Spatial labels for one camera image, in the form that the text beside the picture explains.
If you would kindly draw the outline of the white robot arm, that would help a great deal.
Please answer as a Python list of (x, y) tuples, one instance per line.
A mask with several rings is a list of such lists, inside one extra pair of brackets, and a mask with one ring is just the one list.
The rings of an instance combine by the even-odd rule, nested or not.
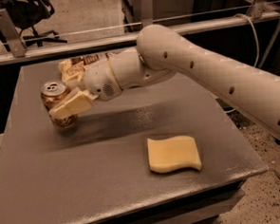
[(158, 84), (181, 73), (280, 140), (280, 77), (199, 47), (163, 25), (139, 32), (137, 44), (91, 64), (69, 80), (70, 93), (48, 112), (66, 118), (125, 89)]

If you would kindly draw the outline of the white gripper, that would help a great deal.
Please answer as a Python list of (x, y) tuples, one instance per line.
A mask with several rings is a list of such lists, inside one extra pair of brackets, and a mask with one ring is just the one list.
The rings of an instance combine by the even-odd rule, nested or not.
[(86, 65), (84, 62), (77, 64), (72, 64), (70, 61), (60, 62), (60, 69), (62, 81), (69, 88), (87, 88), (90, 92), (88, 90), (72, 90), (48, 111), (48, 114), (53, 118), (64, 119), (83, 113), (93, 106), (96, 99), (110, 101), (122, 93), (109, 61), (93, 65)]

